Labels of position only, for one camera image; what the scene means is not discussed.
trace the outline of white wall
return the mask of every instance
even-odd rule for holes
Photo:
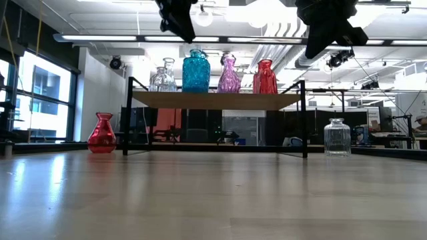
[[[97,112],[112,113],[113,129],[125,105],[123,71],[116,73],[92,57],[87,48],[80,49],[75,110],[75,141],[87,141],[97,123]]]

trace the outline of teal glass vase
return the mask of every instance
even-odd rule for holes
[[[207,93],[211,65],[207,55],[199,49],[192,49],[190,57],[184,59],[182,67],[182,91],[187,93]]]

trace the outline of ceiling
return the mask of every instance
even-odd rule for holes
[[[50,25],[60,33],[67,34],[98,34],[98,35],[159,35],[158,8],[150,0],[143,3],[106,3],[88,2],[77,0],[43,0],[42,18],[46,24]],[[39,15],[39,2],[28,0],[14,0],[28,12]],[[286,8],[279,0],[257,0],[248,6],[229,6],[228,0],[205,1],[205,9],[213,12],[213,21],[207,27],[197,24],[198,21],[205,20],[203,17],[197,18],[198,6],[191,9],[191,18],[196,35],[229,35],[229,36],[260,36],[272,33],[269,27],[287,26],[287,30],[292,28],[297,21],[295,9]],[[427,38],[427,3],[423,9],[420,1],[416,8],[413,7],[407,14],[402,14],[401,7],[373,6],[359,9],[359,14],[350,21],[354,26],[364,27],[365,32],[371,38]],[[264,22],[269,24],[260,27]],[[153,61],[153,65],[161,65],[164,57],[173,57],[176,60],[175,77],[181,77],[181,63],[187,51],[197,46],[189,46],[178,43],[158,44],[158,43],[98,43],[97,49],[121,49],[134,48],[145,49],[146,53]],[[257,45],[231,45],[231,44],[209,44],[200,45],[203,49],[218,51],[231,51],[236,57],[236,65],[250,65],[254,63],[254,57],[260,51]],[[427,59],[427,48],[421,47],[355,47],[356,58],[364,66],[368,74],[379,73],[381,81],[393,81],[394,74],[402,70],[399,66],[410,64],[416,59]],[[220,57],[209,56],[211,71],[213,75],[220,75],[222,69]],[[343,87],[351,85],[353,82],[363,79],[366,74],[355,61],[344,64],[341,68],[334,70],[332,74],[323,71],[323,65],[316,66],[317,71],[298,71],[297,75],[289,75],[286,69],[278,69],[278,79],[283,84],[290,84],[295,80],[295,76],[304,77],[308,83],[314,85],[326,85],[331,80],[335,85],[342,84]]]

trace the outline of security camera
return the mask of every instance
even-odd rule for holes
[[[121,63],[120,56],[113,56],[111,62],[109,62],[109,67],[115,70],[121,69],[123,64]]]

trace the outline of red vase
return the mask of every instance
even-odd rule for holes
[[[278,83],[272,67],[272,60],[264,59],[258,63],[258,73],[254,75],[254,87],[259,81],[261,94],[278,94]]]
[[[87,147],[92,153],[111,153],[115,149],[115,135],[109,120],[113,115],[111,113],[96,113],[98,123],[93,130]]]

